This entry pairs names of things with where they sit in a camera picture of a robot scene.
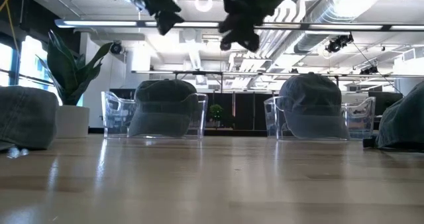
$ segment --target window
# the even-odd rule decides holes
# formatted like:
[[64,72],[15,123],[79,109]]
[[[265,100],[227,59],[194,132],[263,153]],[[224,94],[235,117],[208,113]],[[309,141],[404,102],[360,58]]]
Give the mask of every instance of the window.
[[[58,97],[59,104],[62,104],[58,95],[58,90],[52,84],[46,69],[42,66],[40,59],[47,60],[47,52],[42,48],[42,43],[30,36],[22,43],[21,63],[19,67],[18,84],[25,87],[33,87],[50,91]],[[77,106],[82,106],[82,97]]]
[[0,44],[0,68],[5,71],[10,71],[12,64],[13,49],[4,44]]
[[7,72],[0,72],[0,86],[9,85],[9,74]]
[[47,52],[42,49],[40,41],[27,36],[22,43],[19,74],[51,82],[52,80],[48,77],[38,57],[45,61],[47,59]]
[[0,86],[8,86],[12,65],[13,49],[0,44]]

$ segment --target baseball cap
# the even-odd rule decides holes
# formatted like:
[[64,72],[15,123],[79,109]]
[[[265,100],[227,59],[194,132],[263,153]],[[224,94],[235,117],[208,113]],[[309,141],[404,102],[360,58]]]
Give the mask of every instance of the baseball cap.
[[377,148],[424,150],[424,82],[387,108],[380,121]]
[[0,150],[47,149],[56,136],[56,96],[42,89],[0,87]]
[[280,90],[277,104],[286,126],[297,138],[349,139],[342,114],[342,95],[329,78],[309,72],[292,76]]
[[142,82],[135,93],[136,111],[129,136],[184,136],[197,105],[196,92],[193,85],[181,80]]

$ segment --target wooden table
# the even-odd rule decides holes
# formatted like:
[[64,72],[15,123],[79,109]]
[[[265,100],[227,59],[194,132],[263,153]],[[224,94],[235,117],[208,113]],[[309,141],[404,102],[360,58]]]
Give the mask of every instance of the wooden table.
[[424,223],[424,154],[359,142],[90,136],[0,167],[0,223]]

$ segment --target blurry black object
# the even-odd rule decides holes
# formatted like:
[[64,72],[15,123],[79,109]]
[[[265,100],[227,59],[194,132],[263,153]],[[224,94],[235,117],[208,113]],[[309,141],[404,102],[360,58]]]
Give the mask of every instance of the blurry black object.
[[384,111],[392,106],[394,103],[402,99],[402,93],[369,91],[369,97],[376,98],[375,115],[383,115]]
[[379,73],[377,67],[371,66],[370,68],[361,70],[359,74],[360,75],[370,75],[370,74],[377,74],[377,73]]
[[148,11],[150,16],[154,15],[157,27],[161,35],[165,35],[176,23],[184,20],[176,13],[181,11],[172,0],[127,0],[138,9]]
[[227,34],[221,41],[221,50],[229,50],[237,42],[251,52],[259,49],[259,36],[254,26],[260,26],[266,16],[272,16],[276,7],[284,0],[223,0],[228,13],[219,24],[219,32]]
[[121,45],[121,41],[114,41],[111,46],[111,53],[112,54],[121,54],[123,52],[124,48]]
[[325,50],[330,53],[338,52],[340,51],[340,49],[347,46],[348,43],[351,43],[353,41],[354,40],[352,33],[350,33],[349,35],[340,35],[334,39],[331,39],[329,45],[325,47]]

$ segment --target cap brim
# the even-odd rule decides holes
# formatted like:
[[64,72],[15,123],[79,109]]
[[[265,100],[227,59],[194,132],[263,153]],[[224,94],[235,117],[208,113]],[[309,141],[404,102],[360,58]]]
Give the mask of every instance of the cap brim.
[[2,151],[2,150],[8,150],[10,148],[13,148],[14,146],[16,146],[16,145],[15,144],[12,144],[10,142],[7,142],[7,141],[0,140],[0,151]]
[[298,115],[284,111],[293,135],[301,139],[349,139],[349,131],[342,116]]
[[129,136],[164,135],[184,136],[190,125],[190,116],[171,113],[135,112],[129,127]]

